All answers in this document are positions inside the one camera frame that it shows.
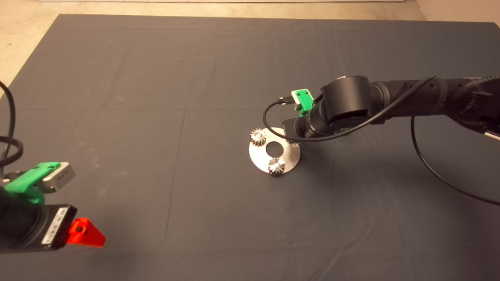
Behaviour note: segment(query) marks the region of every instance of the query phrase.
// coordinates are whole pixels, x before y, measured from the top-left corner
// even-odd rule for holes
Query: green bracket
[[[314,104],[314,98],[308,89],[294,90],[291,96],[295,101],[295,110],[300,111],[300,117],[305,116]]]
[[[7,192],[17,194],[19,197],[33,204],[43,204],[45,202],[44,194],[37,190],[37,184],[60,165],[60,162],[40,163],[7,184],[4,189]]]

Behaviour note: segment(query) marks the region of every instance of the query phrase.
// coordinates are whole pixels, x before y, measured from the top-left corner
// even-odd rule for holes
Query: cable connector
[[[282,106],[284,105],[292,105],[295,103],[295,100],[292,96],[282,96],[278,98],[278,102],[281,103]]]
[[[300,117],[307,115],[313,108],[314,98],[308,89],[293,90],[291,96],[295,101],[295,110],[300,111]]]

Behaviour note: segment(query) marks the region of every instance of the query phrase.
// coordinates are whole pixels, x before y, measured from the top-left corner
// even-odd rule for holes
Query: gear teeth
[[[269,174],[278,176],[285,170],[285,160],[281,158],[272,158],[267,166]]]
[[[251,131],[250,141],[254,146],[260,147],[266,142],[266,132],[259,128]]]

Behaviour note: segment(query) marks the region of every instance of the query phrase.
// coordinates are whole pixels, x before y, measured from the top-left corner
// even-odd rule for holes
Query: circular metal plate
[[[285,134],[282,128],[273,127],[272,129],[282,135]],[[286,139],[273,134],[267,128],[263,129],[263,131],[265,132],[265,143],[261,146],[255,146],[250,142],[248,146],[248,152],[250,153],[252,162],[262,172],[269,173],[268,165],[272,157],[267,153],[266,146],[271,142],[277,142],[283,147],[283,154],[279,157],[284,160],[283,174],[291,171],[301,158],[301,148],[299,144],[288,143]]]

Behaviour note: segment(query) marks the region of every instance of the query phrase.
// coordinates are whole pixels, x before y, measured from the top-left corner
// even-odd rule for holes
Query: barcode label
[[[45,236],[41,241],[42,245],[52,243],[52,240],[54,240],[54,237],[56,236],[56,233],[58,232],[58,229],[61,226],[61,222],[63,221],[67,211],[68,211],[67,207],[62,207],[59,208],[59,210],[57,210],[57,213],[55,214],[52,223],[48,227],[47,233],[45,233]]]

